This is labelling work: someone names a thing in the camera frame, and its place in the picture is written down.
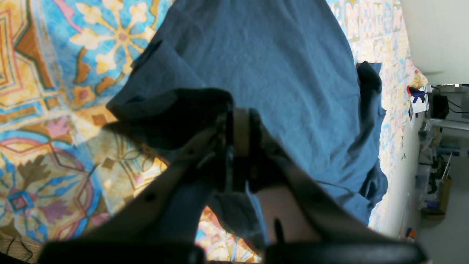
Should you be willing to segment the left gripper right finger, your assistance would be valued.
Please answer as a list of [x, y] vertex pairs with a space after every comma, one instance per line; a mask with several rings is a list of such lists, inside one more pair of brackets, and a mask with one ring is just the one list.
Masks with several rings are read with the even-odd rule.
[[280, 147], [260, 114], [248, 110], [246, 192], [265, 239], [264, 264], [424, 264], [415, 243], [387, 238], [342, 209]]

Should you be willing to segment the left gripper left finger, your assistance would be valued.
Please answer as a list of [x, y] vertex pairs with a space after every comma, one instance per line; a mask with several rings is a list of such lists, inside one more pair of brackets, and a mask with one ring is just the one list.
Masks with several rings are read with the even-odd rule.
[[196, 134], [177, 159], [113, 218], [76, 239], [50, 242], [40, 264], [209, 264], [195, 244], [214, 196], [242, 191], [242, 110], [228, 110]]

